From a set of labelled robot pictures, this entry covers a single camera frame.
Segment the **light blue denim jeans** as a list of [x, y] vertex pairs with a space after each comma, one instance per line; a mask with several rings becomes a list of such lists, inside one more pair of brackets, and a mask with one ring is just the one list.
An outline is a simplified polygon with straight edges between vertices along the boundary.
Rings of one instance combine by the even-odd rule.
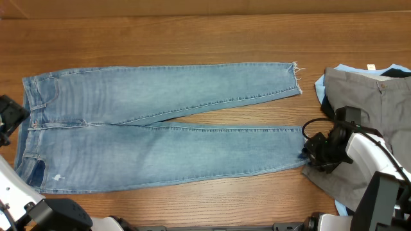
[[65, 69], [23, 79], [15, 170], [40, 193], [106, 193], [299, 167], [298, 126], [178, 118], [301, 93], [296, 63]]

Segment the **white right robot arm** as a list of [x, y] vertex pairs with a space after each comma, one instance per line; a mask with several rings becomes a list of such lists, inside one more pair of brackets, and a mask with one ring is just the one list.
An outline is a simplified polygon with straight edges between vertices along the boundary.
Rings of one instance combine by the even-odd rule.
[[367, 182], [352, 216], [317, 212], [304, 222], [305, 230], [410, 230], [410, 173], [373, 129], [338, 124], [327, 137], [308, 138], [302, 154], [325, 173], [343, 163], [357, 166]]

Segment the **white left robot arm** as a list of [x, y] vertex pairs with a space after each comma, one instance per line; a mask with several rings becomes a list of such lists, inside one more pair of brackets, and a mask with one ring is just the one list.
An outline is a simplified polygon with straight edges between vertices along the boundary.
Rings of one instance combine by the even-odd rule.
[[114, 217], [92, 218], [75, 201], [45, 198], [26, 184], [1, 158], [1, 230], [124, 231]]

